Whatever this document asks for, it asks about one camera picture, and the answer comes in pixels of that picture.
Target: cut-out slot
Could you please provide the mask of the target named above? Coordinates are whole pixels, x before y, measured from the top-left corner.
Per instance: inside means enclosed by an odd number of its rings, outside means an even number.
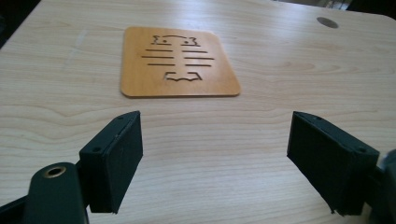
[[[188,67],[194,67],[194,66],[197,66],[197,67],[211,67],[212,66],[210,64],[195,64],[195,63],[187,63],[185,65],[188,66]]]
[[[200,48],[200,47],[201,47],[201,45],[180,45],[180,46],[198,47],[198,48]]]
[[[148,63],[148,65],[154,65],[154,66],[175,66],[174,63]]]
[[[171,49],[146,49],[146,51],[173,52]]]
[[[181,36],[181,35],[163,35],[163,37],[180,37],[180,38],[187,38],[186,36]]]
[[[142,56],[142,58],[174,59],[175,57],[164,57],[164,56]]]
[[[175,78],[175,77],[169,77],[171,75],[175,75],[176,72],[166,72],[165,76],[163,77],[163,79],[165,80],[173,80],[173,81],[180,81],[180,80],[186,80],[186,81],[194,81],[194,80],[202,80],[201,76],[197,73],[197,72],[188,72],[187,74],[190,75],[195,75],[195,77],[179,77],[179,78]]]
[[[185,53],[207,53],[207,51],[204,51],[204,50],[182,50],[182,52],[185,52]]]
[[[184,59],[215,60],[214,58],[184,57]]]
[[[166,45],[166,46],[171,46],[171,44],[159,44],[159,43],[152,43],[152,45]]]

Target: engraved cat design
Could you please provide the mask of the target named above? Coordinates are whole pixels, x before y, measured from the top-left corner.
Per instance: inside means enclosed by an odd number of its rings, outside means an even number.
[[[163,74],[164,80],[203,80],[199,74],[200,69],[198,69],[198,67],[210,67],[211,64],[208,62],[210,60],[214,60],[213,58],[203,57],[206,56],[208,52],[200,50],[201,46],[198,44],[195,37],[185,37],[181,35],[154,35],[150,45],[154,49],[147,49],[147,51],[160,52],[162,56],[150,55],[142,56],[142,58],[161,60],[161,63],[148,63],[148,65],[166,67],[166,72]]]

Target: screw hole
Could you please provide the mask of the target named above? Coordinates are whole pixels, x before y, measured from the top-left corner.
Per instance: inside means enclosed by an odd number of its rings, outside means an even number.
[[[54,178],[54,177],[62,175],[65,171],[66,171],[66,167],[64,167],[64,166],[52,167],[44,173],[44,177]]]
[[[361,153],[366,153],[367,149],[364,148],[364,147],[358,147],[358,151],[361,152]]]

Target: wood grain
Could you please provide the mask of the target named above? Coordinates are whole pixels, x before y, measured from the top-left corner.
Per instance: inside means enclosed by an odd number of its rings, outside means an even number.
[[[335,21],[332,29],[317,17]],[[234,98],[128,99],[130,26],[213,32]],[[291,112],[321,116],[385,154],[395,148],[396,23],[272,1],[43,0],[0,50],[0,204],[111,119],[142,113],[144,158],[120,212],[91,223],[367,223],[331,215],[286,158]]]

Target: table hole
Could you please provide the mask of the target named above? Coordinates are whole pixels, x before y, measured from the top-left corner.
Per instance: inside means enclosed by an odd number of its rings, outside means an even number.
[[[338,28],[338,24],[335,21],[329,20],[327,18],[324,17],[317,17],[317,20],[320,24],[325,25],[327,27],[333,28],[333,29],[337,29]]]

